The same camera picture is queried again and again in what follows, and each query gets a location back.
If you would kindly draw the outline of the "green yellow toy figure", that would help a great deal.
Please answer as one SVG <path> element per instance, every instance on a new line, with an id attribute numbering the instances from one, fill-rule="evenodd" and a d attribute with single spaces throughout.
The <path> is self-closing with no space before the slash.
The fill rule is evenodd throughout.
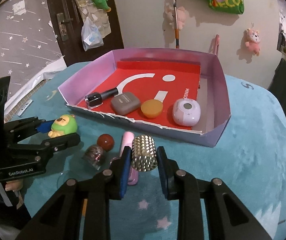
<path id="1" fill-rule="evenodd" d="M 76 133 L 78 125 L 74 115 L 64 114 L 57 118 L 51 125 L 48 136 L 50 138 Z"/>

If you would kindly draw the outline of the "red cap glass bottle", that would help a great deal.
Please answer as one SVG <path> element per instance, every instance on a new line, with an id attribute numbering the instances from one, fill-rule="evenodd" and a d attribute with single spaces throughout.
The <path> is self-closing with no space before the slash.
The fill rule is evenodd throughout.
<path id="1" fill-rule="evenodd" d="M 114 148 L 114 138 L 110 134 L 102 134 L 98 137 L 96 144 L 89 146 L 82 159 L 96 170 L 104 164 L 107 153 Z"/>

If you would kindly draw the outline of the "purple nail polish bottle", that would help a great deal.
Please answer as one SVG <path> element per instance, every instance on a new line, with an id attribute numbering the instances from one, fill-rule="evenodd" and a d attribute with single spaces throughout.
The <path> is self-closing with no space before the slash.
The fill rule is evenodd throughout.
<path id="1" fill-rule="evenodd" d="M 127 184 L 129 186 L 134 186 L 138 183 L 139 180 L 139 174 L 138 171 L 135 170 L 134 168 L 132 168 L 131 166 L 131 151 L 132 150 L 132 142 L 135 138 L 134 133 L 130 132 L 130 131 L 126 131 L 123 136 L 122 136 L 122 142 L 121 142 L 121 147 L 120 147 L 120 157 L 123 154 L 124 149 L 127 147 L 128 151 L 127 153 L 129 153 L 128 155 L 128 159 L 127 159 L 127 175 L 128 175 L 128 179 L 127 179 Z"/>

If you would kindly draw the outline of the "grey eye shadow case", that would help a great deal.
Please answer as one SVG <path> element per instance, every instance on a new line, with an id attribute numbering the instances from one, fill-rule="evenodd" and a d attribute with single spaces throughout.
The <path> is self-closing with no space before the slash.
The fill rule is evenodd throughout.
<path id="1" fill-rule="evenodd" d="M 131 92 L 124 92 L 112 98 L 111 106 L 118 115 L 127 115 L 141 106 L 141 101 Z"/>

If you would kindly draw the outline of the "studded gold cylinder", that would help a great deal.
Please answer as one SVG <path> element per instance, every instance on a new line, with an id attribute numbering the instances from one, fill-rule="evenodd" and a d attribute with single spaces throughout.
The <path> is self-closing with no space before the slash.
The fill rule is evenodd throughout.
<path id="1" fill-rule="evenodd" d="M 134 138 L 131 166 L 138 172 L 149 172 L 158 166 L 154 139 L 149 135 Z"/>

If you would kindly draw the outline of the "orange round disc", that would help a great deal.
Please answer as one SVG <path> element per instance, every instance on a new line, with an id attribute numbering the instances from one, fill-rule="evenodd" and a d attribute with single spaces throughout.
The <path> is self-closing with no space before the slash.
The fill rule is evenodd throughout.
<path id="1" fill-rule="evenodd" d="M 83 207 L 82 207 L 82 217 L 85 217 L 85 216 L 86 216 L 87 203 L 88 203 L 88 199 L 84 199 L 84 201 L 83 201 Z"/>
<path id="2" fill-rule="evenodd" d="M 156 99 L 147 100 L 140 109 L 146 118 L 154 119 L 163 112 L 163 103 Z"/>

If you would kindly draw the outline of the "black nail polish bottle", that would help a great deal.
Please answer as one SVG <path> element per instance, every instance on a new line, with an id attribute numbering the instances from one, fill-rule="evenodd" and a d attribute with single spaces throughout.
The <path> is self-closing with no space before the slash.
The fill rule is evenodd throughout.
<path id="1" fill-rule="evenodd" d="M 91 94 L 88 94 L 84 97 L 84 100 L 88 109 L 94 109 L 102 105 L 104 100 L 116 96 L 118 95 L 118 93 L 119 91 L 117 88 L 112 88 L 102 93 L 93 92 Z"/>

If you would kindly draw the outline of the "teal star tablecloth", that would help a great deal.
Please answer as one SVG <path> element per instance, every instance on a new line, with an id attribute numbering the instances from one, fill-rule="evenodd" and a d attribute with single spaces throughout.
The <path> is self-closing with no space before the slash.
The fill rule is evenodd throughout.
<path id="1" fill-rule="evenodd" d="M 268 90 L 226 76 L 232 116 L 214 147 L 76 114 L 81 142 L 25 180 L 32 219 L 19 239 L 286 239 L 286 117 Z M 132 151 L 149 140 L 157 168 L 127 186 Z"/>

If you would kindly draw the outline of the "purple cardboard tray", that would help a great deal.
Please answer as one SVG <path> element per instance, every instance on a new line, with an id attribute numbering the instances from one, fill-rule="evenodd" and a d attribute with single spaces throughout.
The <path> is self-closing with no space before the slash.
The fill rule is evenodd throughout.
<path id="1" fill-rule="evenodd" d="M 131 92 L 141 102 L 158 99 L 163 112 L 154 119 L 137 109 L 116 114 L 110 100 L 88 109 L 84 98 L 92 92 L 117 88 Z M 149 133 L 213 147 L 230 117 L 227 83 L 214 54 L 182 49 L 132 48 L 112 50 L 88 63 L 59 86 L 67 105 L 96 118 L 128 125 Z M 178 99 L 194 99 L 200 105 L 200 120 L 194 126 L 179 126 L 172 116 Z"/>

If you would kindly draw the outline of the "white round compact device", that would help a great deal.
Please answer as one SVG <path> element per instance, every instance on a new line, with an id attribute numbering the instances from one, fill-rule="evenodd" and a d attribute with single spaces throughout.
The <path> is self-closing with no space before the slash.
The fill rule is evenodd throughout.
<path id="1" fill-rule="evenodd" d="M 200 114 L 200 105 L 196 100 L 181 98 L 174 103 L 173 120 L 180 126 L 195 126 L 200 120 Z"/>

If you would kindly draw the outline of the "plastic bag on door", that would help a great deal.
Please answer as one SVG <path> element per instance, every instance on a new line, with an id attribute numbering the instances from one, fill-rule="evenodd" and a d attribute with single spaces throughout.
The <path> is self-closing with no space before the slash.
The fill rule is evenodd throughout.
<path id="1" fill-rule="evenodd" d="M 86 18 L 83 24 L 81 30 L 81 40 L 83 49 L 85 51 L 93 48 L 98 48 L 104 45 L 103 38 L 99 29 L 89 17 Z"/>

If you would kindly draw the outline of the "dark wooden door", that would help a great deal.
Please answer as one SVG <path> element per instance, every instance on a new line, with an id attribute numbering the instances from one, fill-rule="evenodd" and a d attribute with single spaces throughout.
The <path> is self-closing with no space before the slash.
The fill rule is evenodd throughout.
<path id="1" fill-rule="evenodd" d="M 108 0 L 111 11 L 98 9 L 91 0 L 47 0 L 57 43 L 67 66 L 92 61 L 103 54 L 123 49 L 123 39 L 115 0 Z M 84 50 L 81 30 L 86 18 L 98 27 L 103 45 Z"/>

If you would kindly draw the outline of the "red Miniso paper liner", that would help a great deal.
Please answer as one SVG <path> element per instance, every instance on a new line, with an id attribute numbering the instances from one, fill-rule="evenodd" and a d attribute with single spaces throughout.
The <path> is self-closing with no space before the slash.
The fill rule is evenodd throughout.
<path id="1" fill-rule="evenodd" d="M 94 90 L 104 92 L 117 88 L 119 94 L 131 92 L 143 104 L 147 100 L 156 99 L 163 103 L 163 112 L 154 119 L 146 118 L 140 107 L 124 116 L 135 121 L 149 122 L 165 127 L 187 129 L 173 120 L 174 103 L 181 99 L 197 99 L 200 82 L 200 64 L 168 62 L 168 61 L 118 61 L 116 70 Z M 112 98 L 94 108 L 96 112 L 116 114 L 111 106 Z"/>

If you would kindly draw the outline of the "green plush on door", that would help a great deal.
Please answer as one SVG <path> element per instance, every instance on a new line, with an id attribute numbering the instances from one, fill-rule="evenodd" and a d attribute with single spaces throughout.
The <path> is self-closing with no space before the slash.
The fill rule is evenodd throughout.
<path id="1" fill-rule="evenodd" d="M 108 0 L 92 0 L 98 9 L 102 9 L 105 12 L 110 12 L 111 8 L 108 6 L 107 1 Z"/>

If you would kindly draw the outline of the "pink bear plush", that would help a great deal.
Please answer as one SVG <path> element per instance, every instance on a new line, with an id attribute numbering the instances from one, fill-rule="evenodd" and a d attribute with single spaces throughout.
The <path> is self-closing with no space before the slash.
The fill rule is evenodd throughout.
<path id="1" fill-rule="evenodd" d="M 245 42 L 246 48 L 252 52 L 253 55 L 259 56 L 260 54 L 260 36 L 259 32 L 254 29 L 248 28 L 246 30 L 247 40 Z"/>

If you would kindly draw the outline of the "pink rods against wall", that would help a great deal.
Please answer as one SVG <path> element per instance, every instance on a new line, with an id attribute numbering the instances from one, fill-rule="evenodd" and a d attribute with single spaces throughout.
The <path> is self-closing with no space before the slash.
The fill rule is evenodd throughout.
<path id="1" fill-rule="evenodd" d="M 219 50 L 219 41 L 220 41 L 220 36 L 217 34 L 215 37 L 215 42 L 213 46 L 213 53 L 218 56 L 218 50 Z"/>

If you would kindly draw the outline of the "orange handled stick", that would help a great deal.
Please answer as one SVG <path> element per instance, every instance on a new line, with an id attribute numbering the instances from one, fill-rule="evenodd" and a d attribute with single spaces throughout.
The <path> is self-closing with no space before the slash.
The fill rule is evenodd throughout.
<path id="1" fill-rule="evenodd" d="M 178 16 L 177 16 L 177 0 L 172 0 L 174 8 L 174 35 L 176 40 L 176 48 L 179 49 L 179 29 L 178 29 Z"/>

